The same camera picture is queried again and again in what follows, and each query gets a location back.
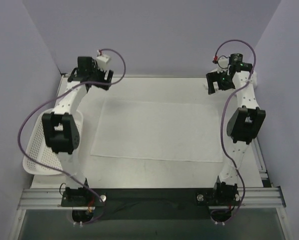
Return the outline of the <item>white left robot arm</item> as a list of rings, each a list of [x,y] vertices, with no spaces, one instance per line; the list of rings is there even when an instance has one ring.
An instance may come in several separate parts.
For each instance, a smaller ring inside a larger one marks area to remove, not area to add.
[[[79,206],[90,202],[92,194],[82,186],[87,184],[78,160],[80,131],[74,115],[84,96],[93,84],[108,90],[113,71],[107,70],[111,57],[100,53],[96,58],[79,56],[75,67],[67,79],[68,92],[50,112],[42,115],[42,126],[47,147],[56,154],[66,177],[65,197]]]

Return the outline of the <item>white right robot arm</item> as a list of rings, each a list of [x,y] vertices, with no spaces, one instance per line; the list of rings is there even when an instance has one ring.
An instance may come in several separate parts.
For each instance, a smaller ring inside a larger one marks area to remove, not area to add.
[[[238,171],[250,143],[255,139],[265,120],[266,112],[261,109],[255,96],[257,73],[251,63],[243,61],[241,53],[230,56],[215,56],[217,68],[206,74],[208,94],[216,91],[233,90],[229,99],[236,98],[237,108],[228,121],[225,115],[230,101],[226,100],[220,124],[221,147],[225,148],[225,138],[232,142],[233,150],[223,150],[225,160],[216,179],[211,199],[217,205],[238,199]]]

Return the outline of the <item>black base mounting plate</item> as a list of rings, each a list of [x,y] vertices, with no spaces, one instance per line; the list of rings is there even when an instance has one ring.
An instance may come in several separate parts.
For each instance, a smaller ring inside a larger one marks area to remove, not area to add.
[[[95,220],[204,220],[211,216],[226,221],[240,205],[233,193],[213,188],[134,188],[96,189],[95,196],[86,189],[66,188],[61,207],[71,208],[75,222]]]

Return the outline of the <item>aluminium front rail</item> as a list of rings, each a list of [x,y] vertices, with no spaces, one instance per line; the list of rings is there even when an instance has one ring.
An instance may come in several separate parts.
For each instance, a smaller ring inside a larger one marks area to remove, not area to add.
[[[118,199],[131,200],[132,202],[166,200],[173,203],[190,201],[197,202],[194,188],[136,188],[114,189],[104,191],[106,203]],[[244,197],[241,208],[284,208],[286,206],[283,193],[279,187],[247,187],[245,191],[238,189],[240,197]],[[62,208],[63,197],[56,188],[30,188],[22,191],[17,208],[19,210],[59,210]]]

